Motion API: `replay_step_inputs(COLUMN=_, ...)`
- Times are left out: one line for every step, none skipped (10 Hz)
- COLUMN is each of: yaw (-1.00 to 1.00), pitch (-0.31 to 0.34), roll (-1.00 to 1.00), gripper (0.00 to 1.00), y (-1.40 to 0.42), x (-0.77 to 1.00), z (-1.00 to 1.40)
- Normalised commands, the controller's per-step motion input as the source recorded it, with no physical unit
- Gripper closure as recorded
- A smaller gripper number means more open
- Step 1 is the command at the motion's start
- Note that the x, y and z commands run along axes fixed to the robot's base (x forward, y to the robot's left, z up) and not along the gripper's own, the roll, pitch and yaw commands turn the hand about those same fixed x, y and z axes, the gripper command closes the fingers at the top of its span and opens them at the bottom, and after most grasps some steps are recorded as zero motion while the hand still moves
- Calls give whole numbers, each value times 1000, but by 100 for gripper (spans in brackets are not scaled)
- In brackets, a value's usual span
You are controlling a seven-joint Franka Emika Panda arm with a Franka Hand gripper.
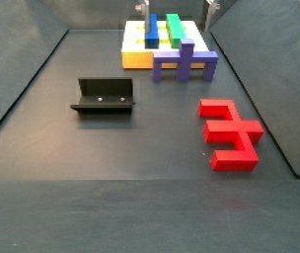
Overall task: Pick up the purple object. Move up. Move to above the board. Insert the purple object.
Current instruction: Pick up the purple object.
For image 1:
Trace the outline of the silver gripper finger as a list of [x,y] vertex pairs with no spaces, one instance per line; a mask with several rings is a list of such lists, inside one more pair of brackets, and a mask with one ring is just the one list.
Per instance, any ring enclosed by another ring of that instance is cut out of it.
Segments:
[[145,31],[151,30],[151,0],[139,0],[136,10],[144,15],[145,18]]
[[222,5],[220,5],[220,0],[206,0],[206,3],[207,3],[207,16],[206,16],[204,31],[208,31],[212,17],[216,14],[216,12],[220,10]]

